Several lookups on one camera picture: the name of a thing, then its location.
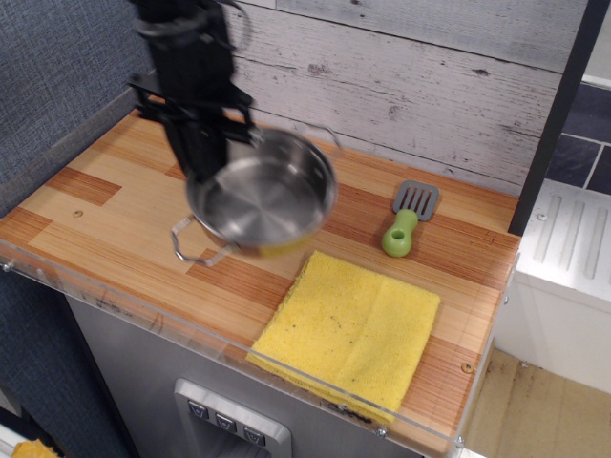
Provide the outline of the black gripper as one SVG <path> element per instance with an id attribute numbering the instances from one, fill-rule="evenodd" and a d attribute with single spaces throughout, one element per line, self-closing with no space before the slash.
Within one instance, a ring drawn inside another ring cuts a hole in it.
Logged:
<path id="1" fill-rule="evenodd" d="M 203 183 L 227 163 L 226 139 L 255 143 L 253 99 L 232 82 L 233 51 L 222 13 L 141 13 L 134 29 L 148 45 L 164 99 L 149 115 L 164 126 L 180 169 Z"/>

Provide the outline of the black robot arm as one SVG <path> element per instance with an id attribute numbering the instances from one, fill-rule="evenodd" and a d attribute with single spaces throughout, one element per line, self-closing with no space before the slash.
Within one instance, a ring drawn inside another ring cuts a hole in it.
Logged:
<path id="1" fill-rule="evenodd" d="M 230 140 L 250 143 L 253 99 L 232 82 L 234 46 L 222 1 L 137 1 L 134 29 L 155 67 L 135 74 L 141 117 L 161 124 L 185 176 L 205 182 L 228 162 Z"/>

